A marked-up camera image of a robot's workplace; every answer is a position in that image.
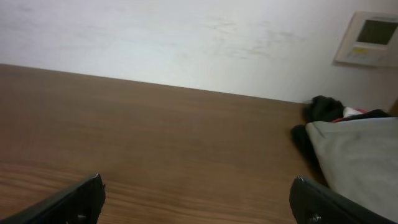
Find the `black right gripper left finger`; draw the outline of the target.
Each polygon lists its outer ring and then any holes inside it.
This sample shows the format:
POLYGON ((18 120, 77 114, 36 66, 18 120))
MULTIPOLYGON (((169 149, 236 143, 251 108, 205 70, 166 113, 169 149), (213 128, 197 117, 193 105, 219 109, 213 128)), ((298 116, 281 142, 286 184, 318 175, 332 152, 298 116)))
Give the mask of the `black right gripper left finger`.
POLYGON ((105 185, 101 175, 95 174, 1 220, 1 224, 97 224, 105 199, 105 185))

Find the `khaki green shorts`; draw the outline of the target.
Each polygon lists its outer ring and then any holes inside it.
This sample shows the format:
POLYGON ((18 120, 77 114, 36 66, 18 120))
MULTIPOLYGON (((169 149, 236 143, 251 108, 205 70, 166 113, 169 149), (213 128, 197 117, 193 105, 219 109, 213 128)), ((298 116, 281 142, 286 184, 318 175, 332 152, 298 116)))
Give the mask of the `khaki green shorts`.
POLYGON ((397 118, 306 125, 329 187, 397 221, 397 118))

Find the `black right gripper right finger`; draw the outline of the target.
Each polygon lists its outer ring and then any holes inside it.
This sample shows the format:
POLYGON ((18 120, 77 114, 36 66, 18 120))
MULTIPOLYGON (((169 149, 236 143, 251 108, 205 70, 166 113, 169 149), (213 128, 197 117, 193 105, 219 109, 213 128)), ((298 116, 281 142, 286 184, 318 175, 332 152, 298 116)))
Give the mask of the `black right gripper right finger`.
POLYGON ((298 224, 397 224, 306 177, 296 177, 289 203, 298 224))

